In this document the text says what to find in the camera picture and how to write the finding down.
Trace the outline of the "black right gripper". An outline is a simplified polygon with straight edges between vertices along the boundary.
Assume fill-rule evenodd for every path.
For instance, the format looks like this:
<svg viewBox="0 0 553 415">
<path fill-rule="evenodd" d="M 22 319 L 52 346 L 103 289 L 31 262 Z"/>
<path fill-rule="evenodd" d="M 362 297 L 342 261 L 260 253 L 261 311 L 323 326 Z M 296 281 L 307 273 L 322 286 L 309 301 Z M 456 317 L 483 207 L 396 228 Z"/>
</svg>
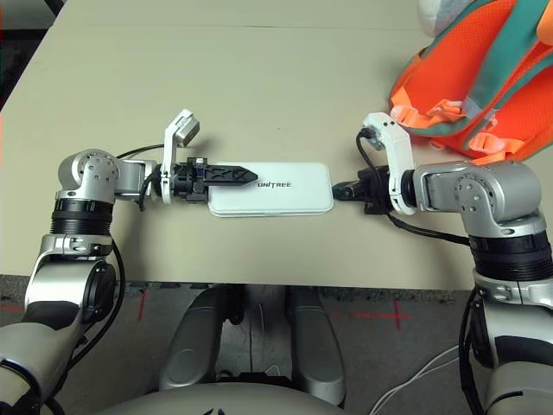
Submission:
<svg viewBox="0 0 553 415">
<path fill-rule="evenodd" d="M 365 168 L 358 173 L 359 182 L 340 182 L 332 186 L 335 200 L 360 200 L 364 213 L 368 215 L 386 215 L 393 207 L 388 193 L 389 169 L 387 166 L 378 166 L 376 169 Z"/>
</svg>

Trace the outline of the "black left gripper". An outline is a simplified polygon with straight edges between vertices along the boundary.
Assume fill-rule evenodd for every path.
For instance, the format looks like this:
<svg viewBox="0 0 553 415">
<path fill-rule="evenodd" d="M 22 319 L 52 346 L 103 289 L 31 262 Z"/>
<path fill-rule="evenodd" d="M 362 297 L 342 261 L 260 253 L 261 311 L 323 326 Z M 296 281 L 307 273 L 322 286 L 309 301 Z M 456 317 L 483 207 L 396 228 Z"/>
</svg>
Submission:
<svg viewBox="0 0 553 415">
<path fill-rule="evenodd" d="M 207 165 L 205 157 L 188 157 L 175 165 L 173 196 L 187 202 L 206 203 L 208 186 L 243 186 L 258 175 L 237 165 Z"/>
</svg>

